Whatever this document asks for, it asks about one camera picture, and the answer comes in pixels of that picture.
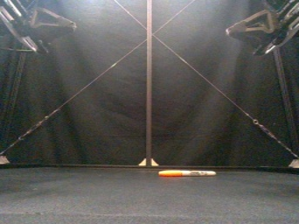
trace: black curtain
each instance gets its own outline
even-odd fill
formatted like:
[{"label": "black curtain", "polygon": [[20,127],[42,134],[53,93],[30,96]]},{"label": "black curtain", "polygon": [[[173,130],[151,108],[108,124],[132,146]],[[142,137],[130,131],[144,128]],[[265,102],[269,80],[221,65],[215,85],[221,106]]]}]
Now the black curtain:
[{"label": "black curtain", "polygon": [[[9,142],[97,80],[8,158],[137,165],[145,157],[145,1],[41,1],[41,6],[78,29],[54,40],[48,55],[26,57]],[[261,9],[248,0],[153,1],[159,165],[279,166],[292,160],[223,96],[289,144],[273,55],[252,56],[225,36],[225,28]]]}]

